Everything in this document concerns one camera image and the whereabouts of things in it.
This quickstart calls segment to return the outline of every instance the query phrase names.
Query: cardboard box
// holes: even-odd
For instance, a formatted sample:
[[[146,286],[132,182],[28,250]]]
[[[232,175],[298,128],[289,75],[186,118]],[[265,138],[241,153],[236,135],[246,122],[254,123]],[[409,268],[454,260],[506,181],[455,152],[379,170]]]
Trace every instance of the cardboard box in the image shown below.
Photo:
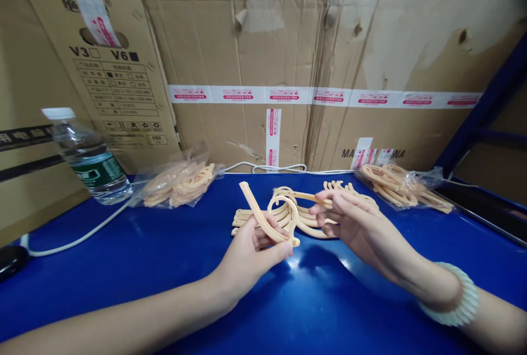
[[[44,106],[88,113],[29,0],[0,0],[0,246],[89,197],[57,155]]]
[[[327,0],[145,4],[185,145],[205,138],[226,165],[304,161]]]
[[[430,169],[524,34],[526,15],[525,0],[332,0],[309,168],[349,169],[392,151],[404,167]]]
[[[142,0],[30,1],[96,129],[125,171],[134,173],[149,166],[153,156],[179,151]]]
[[[495,132],[527,137],[527,78],[503,110],[489,126]],[[476,143],[454,170],[454,176],[468,183],[527,205],[525,183],[527,173],[518,169],[527,161],[527,151],[518,143],[504,139],[489,139]]]

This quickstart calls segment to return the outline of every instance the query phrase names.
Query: bottle cap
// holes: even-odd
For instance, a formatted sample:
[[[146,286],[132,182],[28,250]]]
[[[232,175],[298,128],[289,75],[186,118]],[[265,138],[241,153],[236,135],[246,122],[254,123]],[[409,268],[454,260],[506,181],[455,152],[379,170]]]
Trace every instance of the bottle cap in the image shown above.
[[[42,113],[49,120],[70,119],[76,117],[73,109],[69,107],[43,108]]]

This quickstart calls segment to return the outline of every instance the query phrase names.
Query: white bracelet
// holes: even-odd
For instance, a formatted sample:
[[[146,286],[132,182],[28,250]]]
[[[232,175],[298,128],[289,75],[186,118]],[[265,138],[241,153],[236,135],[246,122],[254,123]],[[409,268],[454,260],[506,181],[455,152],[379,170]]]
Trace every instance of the white bracelet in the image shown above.
[[[421,302],[419,306],[431,319],[447,326],[463,326],[472,322],[476,316],[476,309],[478,308],[478,291],[468,275],[458,267],[449,264],[436,262],[436,264],[446,268],[448,271],[454,273],[463,284],[463,295],[461,303],[455,310],[450,312],[434,311]]]

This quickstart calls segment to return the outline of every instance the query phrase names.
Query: plastic bottle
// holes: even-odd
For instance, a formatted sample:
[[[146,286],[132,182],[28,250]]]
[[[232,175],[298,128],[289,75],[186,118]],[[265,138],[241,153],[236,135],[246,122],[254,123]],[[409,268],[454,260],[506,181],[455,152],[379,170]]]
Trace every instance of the plastic bottle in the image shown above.
[[[77,121],[71,108],[45,108],[59,152],[93,197],[111,205],[126,200],[132,186],[101,135]]]

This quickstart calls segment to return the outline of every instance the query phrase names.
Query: clear plastic bag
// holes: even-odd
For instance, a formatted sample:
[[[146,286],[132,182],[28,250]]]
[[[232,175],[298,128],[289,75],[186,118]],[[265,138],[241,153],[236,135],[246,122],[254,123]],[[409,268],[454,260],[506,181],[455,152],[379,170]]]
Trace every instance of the clear plastic bag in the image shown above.
[[[200,142],[170,157],[170,162],[136,175],[131,206],[173,209],[194,207],[223,166],[207,164],[209,146]]]
[[[406,171],[395,163],[364,165],[355,176],[376,192],[394,210],[433,208],[450,213],[453,205],[431,190],[443,183],[442,168],[430,171]]]

